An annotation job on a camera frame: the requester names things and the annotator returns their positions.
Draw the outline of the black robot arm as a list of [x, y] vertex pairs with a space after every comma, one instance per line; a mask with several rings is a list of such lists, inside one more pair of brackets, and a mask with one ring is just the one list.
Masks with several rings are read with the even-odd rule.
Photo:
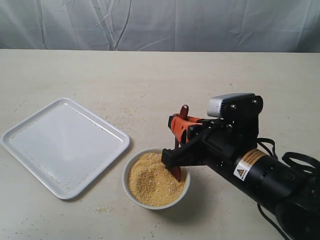
[[171, 115], [168, 127], [180, 146], [164, 149], [162, 162], [177, 167], [208, 166], [260, 208], [272, 213], [293, 240], [320, 237], [320, 163], [288, 152], [278, 160], [274, 150], [258, 146], [258, 118], [201, 119]]

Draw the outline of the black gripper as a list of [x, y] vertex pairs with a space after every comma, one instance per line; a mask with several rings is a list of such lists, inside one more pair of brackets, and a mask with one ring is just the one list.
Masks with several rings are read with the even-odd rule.
[[205, 119], [171, 115], [168, 127], [183, 144], [162, 150], [161, 161], [167, 168], [208, 166], [220, 175], [231, 175], [241, 157], [258, 146], [259, 120]]

